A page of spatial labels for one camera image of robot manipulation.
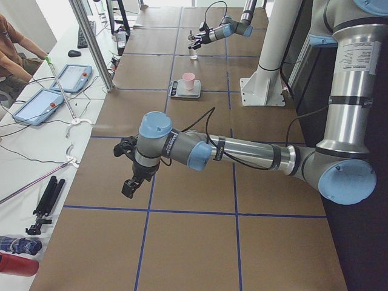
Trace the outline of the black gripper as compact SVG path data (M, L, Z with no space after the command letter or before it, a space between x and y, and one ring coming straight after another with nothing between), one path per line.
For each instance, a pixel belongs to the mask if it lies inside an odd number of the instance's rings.
M159 164L146 167L138 162L133 162L132 170L133 170L133 177L131 179L126 180L123 183L121 193L129 198L132 199L134 196L134 193L136 190L141 186L143 180L151 181L152 177L155 175L155 173L159 169Z
M199 28L199 33L192 37L192 41L198 41L188 46L189 50L197 50L201 48L203 44L211 43L210 28L207 25L203 25Z

